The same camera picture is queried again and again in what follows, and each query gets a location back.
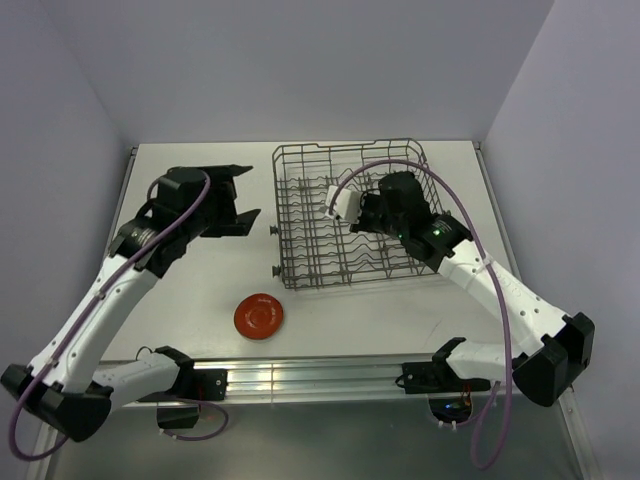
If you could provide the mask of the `orange-red saucer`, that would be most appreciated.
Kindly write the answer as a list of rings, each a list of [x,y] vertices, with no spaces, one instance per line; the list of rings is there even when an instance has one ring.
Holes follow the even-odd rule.
[[[246,339],[262,341],[275,335],[284,323],[282,304],[266,293],[242,300],[234,312],[234,327]]]

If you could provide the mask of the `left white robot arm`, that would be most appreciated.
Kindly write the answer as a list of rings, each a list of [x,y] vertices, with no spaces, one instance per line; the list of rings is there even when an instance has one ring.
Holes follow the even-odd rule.
[[[99,368],[138,303],[200,238],[244,237],[259,212],[237,211],[239,165],[172,167],[111,241],[88,292],[56,336],[26,365],[11,364],[1,384],[27,411],[75,442],[109,415],[149,395],[183,399],[195,386],[194,361],[169,346],[109,370]]]

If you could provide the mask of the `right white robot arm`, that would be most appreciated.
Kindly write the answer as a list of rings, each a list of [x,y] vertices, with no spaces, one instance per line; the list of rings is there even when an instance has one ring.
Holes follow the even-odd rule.
[[[427,362],[407,363],[408,394],[486,391],[512,381],[533,403],[550,407],[589,366],[595,324],[569,315],[526,287],[482,247],[469,220],[432,211],[410,171],[393,172],[375,192],[343,189],[327,207],[352,232],[386,235],[431,271],[470,295],[502,323],[499,344],[455,337]]]

